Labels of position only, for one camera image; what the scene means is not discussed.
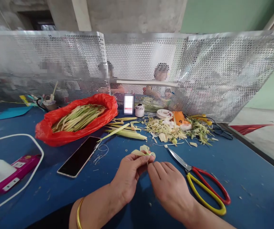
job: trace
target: scissor blade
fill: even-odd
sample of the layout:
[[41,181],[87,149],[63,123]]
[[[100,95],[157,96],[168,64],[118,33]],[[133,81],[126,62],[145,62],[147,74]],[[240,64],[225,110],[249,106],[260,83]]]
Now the scissor blade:
[[190,171],[192,169],[192,167],[190,165],[187,165],[183,159],[180,158],[180,156],[178,156],[173,150],[169,149],[169,152],[172,154],[172,156],[188,171]]

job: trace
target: perforated metal screen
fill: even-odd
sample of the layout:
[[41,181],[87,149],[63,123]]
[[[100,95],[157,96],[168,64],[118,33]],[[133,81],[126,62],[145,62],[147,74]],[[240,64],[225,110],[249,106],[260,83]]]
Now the perforated metal screen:
[[[274,31],[192,34],[0,31],[0,100],[50,94],[136,94],[146,111],[206,113],[230,122],[274,71]],[[175,82],[177,87],[117,80]]]

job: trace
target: red plastic bag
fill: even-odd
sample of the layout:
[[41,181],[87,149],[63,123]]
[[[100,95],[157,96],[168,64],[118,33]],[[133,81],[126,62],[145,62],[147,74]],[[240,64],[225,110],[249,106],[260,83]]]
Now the red plastic bag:
[[[84,129],[76,132],[60,131],[57,133],[52,132],[52,125],[58,122],[62,117],[69,114],[74,108],[86,104],[100,104],[106,107],[105,112],[89,123]],[[42,140],[49,146],[62,146],[85,137],[102,126],[109,123],[118,114],[118,104],[116,98],[108,94],[95,94],[94,96],[75,100],[63,108],[50,111],[45,114],[44,120],[36,125],[35,138]]]

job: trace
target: pink device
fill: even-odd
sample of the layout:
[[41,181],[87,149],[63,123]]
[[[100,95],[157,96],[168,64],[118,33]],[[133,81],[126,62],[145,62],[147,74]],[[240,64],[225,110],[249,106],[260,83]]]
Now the pink device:
[[41,155],[25,155],[15,161],[12,166],[16,172],[0,182],[0,194],[7,193],[15,184],[21,181],[40,161]]

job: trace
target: blue paper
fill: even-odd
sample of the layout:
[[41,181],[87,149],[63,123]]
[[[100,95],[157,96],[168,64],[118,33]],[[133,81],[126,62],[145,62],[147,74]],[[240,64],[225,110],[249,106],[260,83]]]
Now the blue paper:
[[20,116],[20,115],[24,115],[31,108],[32,107],[8,108],[6,111],[4,111],[0,114],[0,120],[1,119],[13,118],[13,117],[17,117],[17,116]]

